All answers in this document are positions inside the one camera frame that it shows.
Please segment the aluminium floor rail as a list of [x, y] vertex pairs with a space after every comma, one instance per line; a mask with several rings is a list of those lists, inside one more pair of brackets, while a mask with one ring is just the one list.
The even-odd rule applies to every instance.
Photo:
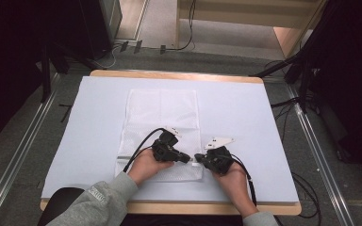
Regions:
[[2, 177], [0, 178], [0, 208], [8, 195], [8, 192], [25, 161], [25, 158], [34, 142], [35, 137], [40, 131], [41, 125], [46, 118], [48, 111], [54, 102], [58, 85], [61, 82], [61, 75], [55, 73], [50, 85], [52, 86], [51, 93], [47, 96], [46, 100], [39, 104], [38, 110], [35, 113], [31, 123], [28, 125], [25, 134], [23, 135], [19, 145], [17, 146], [13, 156], [11, 157]]
[[355, 226], [308, 116], [297, 102], [292, 102], [287, 110], [282, 121], [282, 140], [291, 164], [292, 178], [304, 201], [304, 213], [307, 213], [306, 207], [313, 204], [315, 226]]

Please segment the dark cabinet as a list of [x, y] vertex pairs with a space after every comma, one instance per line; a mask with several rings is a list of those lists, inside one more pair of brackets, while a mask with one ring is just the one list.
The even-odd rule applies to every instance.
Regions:
[[88, 58], [98, 59], [114, 44], [123, 18], [119, 0], [79, 0]]

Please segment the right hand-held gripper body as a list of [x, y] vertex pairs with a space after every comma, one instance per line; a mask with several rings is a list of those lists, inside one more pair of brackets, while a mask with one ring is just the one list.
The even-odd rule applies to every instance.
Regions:
[[226, 145], [234, 141], [231, 137], [214, 137], [206, 145], [206, 154], [202, 157], [202, 164], [209, 170], [225, 174], [233, 164], [231, 153]]

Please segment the white table mat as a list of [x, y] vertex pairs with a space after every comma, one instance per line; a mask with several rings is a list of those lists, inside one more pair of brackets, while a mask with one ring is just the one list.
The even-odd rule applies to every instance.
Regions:
[[42, 197], [62, 187], [85, 189], [109, 182], [132, 89], [194, 90], [199, 109], [201, 153], [214, 137], [226, 145], [252, 177], [258, 203], [298, 200], [288, 161], [262, 81], [254, 83], [153, 78], [83, 77], [58, 151], [45, 179]]

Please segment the black metal stand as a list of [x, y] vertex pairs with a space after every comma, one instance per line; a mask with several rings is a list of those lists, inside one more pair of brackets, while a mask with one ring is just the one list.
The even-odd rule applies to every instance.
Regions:
[[279, 63], [270, 66], [260, 73], [253, 74], [253, 77], [263, 78], [289, 66], [288, 72], [284, 76], [284, 80], [287, 84], [291, 85], [294, 84], [298, 78], [301, 78], [297, 103], [304, 113], [306, 113], [306, 94], [309, 78], [313, 74], [310, 56], [313, 54], [314, 44], [315, 40], [309, 38], [295, 55], [288, 57], [285, 60], [281, 60]]

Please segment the person's right hand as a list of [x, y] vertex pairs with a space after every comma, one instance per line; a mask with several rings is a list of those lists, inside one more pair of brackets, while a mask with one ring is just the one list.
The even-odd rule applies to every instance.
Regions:
[[213, 172], [212, 175], [230, 199], [249, 197], [247, 176], [239, 164], [233, 163], [225, 174]]

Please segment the white mesh laundry bag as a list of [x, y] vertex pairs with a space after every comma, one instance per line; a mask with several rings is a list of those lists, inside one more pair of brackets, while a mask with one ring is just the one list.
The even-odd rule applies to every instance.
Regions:
[[126, 103], [116, 173], [123, 171], [138, 148], [151, 146], [167, 129], [178, 142], [174, 148], [194, 156], [202, 151], [199, 109], [194, 90], [132, 89]]

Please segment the person's left hand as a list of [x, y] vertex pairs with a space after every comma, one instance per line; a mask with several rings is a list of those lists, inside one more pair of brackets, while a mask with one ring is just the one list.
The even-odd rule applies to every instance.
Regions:
[[140, 186], [143, 182], [152, 178], [161, 170], [168, 169], [173, 165], [173, 161], [156, 161], [153, 150], [147, 149], [146, 151], [141, 152], [134, 160], [131, 170], [127, 174], [137, 186]]

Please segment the black curtain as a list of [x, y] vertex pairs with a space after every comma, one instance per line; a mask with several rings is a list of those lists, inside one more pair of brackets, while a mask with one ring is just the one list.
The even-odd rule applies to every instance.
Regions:
[[47, 78], [37, 64], [68, 70], [55, 41], [58, 19], [70, 0], [0, 0], [0, 133]]
[[362, 0], [329, 0], [312, 38], [310, 89], [342, 158], [362, 165]]

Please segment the light wooden shelf unit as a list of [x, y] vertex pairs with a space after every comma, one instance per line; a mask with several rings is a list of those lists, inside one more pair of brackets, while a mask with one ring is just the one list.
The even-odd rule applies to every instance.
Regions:
[[314, 29], [328, 0], [197, 0], [200, 21], [271, 26], [284, 57]]

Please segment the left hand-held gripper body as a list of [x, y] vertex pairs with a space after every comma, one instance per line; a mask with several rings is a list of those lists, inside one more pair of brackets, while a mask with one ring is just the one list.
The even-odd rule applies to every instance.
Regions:
[[174, 148], [178, 142], [176, 136], [163, 129], [162, 134], [154, 141], [152, 150], [156, 161], [180, 161], [182, 154]]

